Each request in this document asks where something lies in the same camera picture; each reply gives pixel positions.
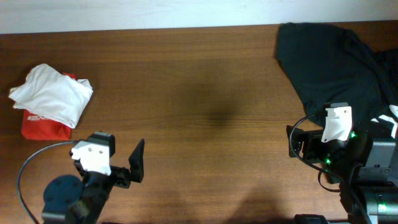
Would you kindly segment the white t-shirt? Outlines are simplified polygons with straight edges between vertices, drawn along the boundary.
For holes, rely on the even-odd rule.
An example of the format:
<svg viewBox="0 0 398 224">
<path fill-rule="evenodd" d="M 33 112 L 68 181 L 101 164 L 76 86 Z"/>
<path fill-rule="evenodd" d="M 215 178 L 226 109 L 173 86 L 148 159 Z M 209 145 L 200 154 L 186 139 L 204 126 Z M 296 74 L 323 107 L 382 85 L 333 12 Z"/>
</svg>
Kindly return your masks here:
<svg viewBox="0 0 398 224">
<path fill-rule="evenodd" d="M 30 111 L 74 129 L 92 94 L 87 79 L 76 80 L 43 63 L 30 70 L 24 84 L 10 89 L 9 98 L 14 101 L 15 109 Z"/>
</svg>

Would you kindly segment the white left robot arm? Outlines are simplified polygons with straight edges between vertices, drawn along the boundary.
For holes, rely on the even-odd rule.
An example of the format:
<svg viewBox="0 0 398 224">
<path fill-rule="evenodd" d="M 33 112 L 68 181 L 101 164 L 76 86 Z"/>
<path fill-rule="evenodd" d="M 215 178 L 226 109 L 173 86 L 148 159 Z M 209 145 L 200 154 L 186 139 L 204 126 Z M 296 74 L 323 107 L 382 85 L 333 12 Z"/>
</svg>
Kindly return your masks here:
<svg viewBox="0 0 398 224">
<path fill-rule="evenodd" d="M 53 179 L 44 190 L 42 219 L 51 223 L 96 223 L 114 187 L 128 189 L 144 178 L 144 146 L 141 139 L 128 158 L 130 168 L 112 166 L 116 138 L 97 131 L 79 140 L 70 157 L 80 174 Z"/>
</svg>

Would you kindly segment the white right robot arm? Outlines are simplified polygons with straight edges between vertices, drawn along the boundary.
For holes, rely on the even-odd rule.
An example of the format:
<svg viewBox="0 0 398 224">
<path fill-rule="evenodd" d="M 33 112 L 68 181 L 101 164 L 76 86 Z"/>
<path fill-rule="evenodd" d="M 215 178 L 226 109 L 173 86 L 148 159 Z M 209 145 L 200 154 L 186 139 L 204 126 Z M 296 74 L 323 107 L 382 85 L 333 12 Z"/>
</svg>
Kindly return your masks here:
<svg viewBox="0 0 398 224">
<path fill-rule="evenodd" d="M 354 124 L 345 141 L 321 140 L 323 130 L 286 128 L 289 156 L 318 167 L 350 223 L 397 223 L 397 141 L 378 123 Z"/>
</svg>

